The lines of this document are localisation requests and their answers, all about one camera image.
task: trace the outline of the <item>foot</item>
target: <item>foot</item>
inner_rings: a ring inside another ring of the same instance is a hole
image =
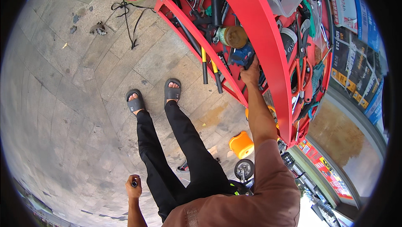
[[[180,88],[180,86],[178,86],[178,84],[175,84],[173,82],[170,82],[168,86],[171,87],[171,88]],[[176,102],[178,101],[178,99],[167,99],[166,103],[168,103],[170,100],[174,100]]]
[[[137,99],[137,98],[138,98],[138,95],[137,95],[136,93],[134,93],[133,95],[131,95],[131,96],[128,98],[128,101],[132,101],[133,99]],[[137,111],[134,111],[133,114],[137,115],[138,112],[141,111],[141,110],[144,110],[144,109],[143,109],[143,108],[138,109]]]

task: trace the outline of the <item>black rope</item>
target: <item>black rope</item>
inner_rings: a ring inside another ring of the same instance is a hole
[[[134,31],[133,31],[133,38],[131,38],[131,36],[130,36],[130,30],[129,30],[129,28],[128,28],[127,13],[128,13],[130,10],[128,9],[127,5],[132,5],[132,6],[137,7],[137,8],[144,8],[144,10],[141,12],[141,15],[139,15],[139,18],[138,18],[137,22],[135,23],[135,27],[134,27]],[[136,47],[136,46],[138,45],[138,44],[135,44],[135,42],[137,41],[137,39],[135,39],[135,40],[133,41],[135,29],[137,28],[138,22],[139,22],[139,20],[141,19],[142,15],[144,14],[144,11],[146,11],[147,9],[152,10],[153,13],[156,13],[156,11],[153,10],[153,8],[134,5],[134,4],[132,4],[132,3],[127,3],[127,2],[124,1],[124,0],[123,0],[121,3],[113,3],[112,6],[111,6],[111,9],[112,9],[112,10],[116,10],[116,9],[118,9],[118,8],[124,8],[124,13],[121,14],[120,16],[117,16],[117,17],[122,17],[122,16],[125,17],[126,26],[127,26],[127,32],[128,32],[128,37],[129,37],[129,39],[130,39],[130,41],[131,41],[131,49],[134,49],[134,47]]]

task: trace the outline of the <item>blue power tool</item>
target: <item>blue power tool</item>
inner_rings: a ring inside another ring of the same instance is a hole
[[[238,66],[244,66],[245,69],[248,69],[254,56],[254,48],[250,42],[247,42],[245,46],[240,49],[236,49],[231,56],[231,64],[237,64]]]

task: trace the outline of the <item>sky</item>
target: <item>sky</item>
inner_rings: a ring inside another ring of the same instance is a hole
[[[325,221],[321,221],[315,212],[310,208],[312,202],[303,196],[300,199],[300,218],[298,227],[329,227]]]

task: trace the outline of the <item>black slide sandal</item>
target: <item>black slide sandal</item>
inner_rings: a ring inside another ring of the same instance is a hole
[[[177,84],[179,88],[173,88],[169,87],[169,83],[172,82],[174,84]],[[166,100],[168,99],[180,99],[180,94],[181,94],[181,83],[178,79],[168,79],[166,80],[165,83],[165,105],[166,105]]]
[[[133,94],[137,94],[138,98],[128,101],[128,98],[130,98],[130,96]],[[131,113],[140,109],[145,110],[144,99],[142,97],[141,92],[138,89],[129,90],[128,93],[126,94],[126,101]]]

